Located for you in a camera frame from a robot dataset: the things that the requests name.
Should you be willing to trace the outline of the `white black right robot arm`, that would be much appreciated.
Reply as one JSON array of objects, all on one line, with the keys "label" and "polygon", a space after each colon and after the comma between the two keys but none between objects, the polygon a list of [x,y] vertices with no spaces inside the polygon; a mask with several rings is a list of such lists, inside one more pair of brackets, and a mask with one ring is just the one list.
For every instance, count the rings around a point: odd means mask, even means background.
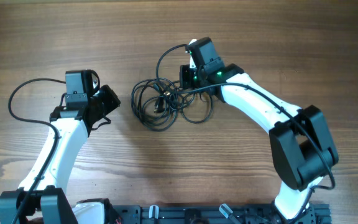
[{"label": "white black right robot arm", "polygon": [[236,64],[225,65],[209,37],[185,45],[190,55],[181,66],[180,86],[188,91],[206,91],[246,114],[269,136],[273,166],[281,178],[273,201],[280,221],[295,223],[310,207],[309,201],[328,176],[335,188],[332,168],[339,154],[322,111],[311,105],[300,108],[271,94]]}]

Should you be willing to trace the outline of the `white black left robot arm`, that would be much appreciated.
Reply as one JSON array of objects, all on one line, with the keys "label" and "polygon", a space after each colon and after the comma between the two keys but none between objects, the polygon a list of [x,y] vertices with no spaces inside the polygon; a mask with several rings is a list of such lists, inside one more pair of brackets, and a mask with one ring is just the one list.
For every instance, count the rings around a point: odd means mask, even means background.
[{"label": "white black left robot arm", "polygon": [[68,179],[76,157],[93,126],[110,124],[107,115],[121,102],[94,70],[67,71],[66,91],[51,112],[47,140],[17,190],[0,196],[1,223],[122,223],[109,199],[97,198],[71,206]]}]

